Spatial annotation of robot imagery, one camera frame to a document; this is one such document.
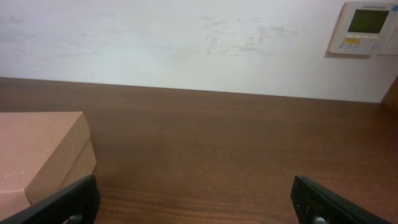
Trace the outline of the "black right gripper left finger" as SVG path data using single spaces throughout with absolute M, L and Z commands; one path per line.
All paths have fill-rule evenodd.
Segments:
M 96 177 L 87 175 L 1 224 L 94 223 L 100 202 Z

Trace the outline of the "brown cardboard box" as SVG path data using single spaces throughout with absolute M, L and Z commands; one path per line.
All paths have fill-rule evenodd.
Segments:
M 92 174 L 96 157 L 81 111 L 1 113 L 1 219 Z

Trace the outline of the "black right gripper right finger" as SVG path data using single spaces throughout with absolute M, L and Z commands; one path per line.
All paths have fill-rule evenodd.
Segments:
M 290 198 L 300 224 L 391 224 L 302 175 L 294 177 Z

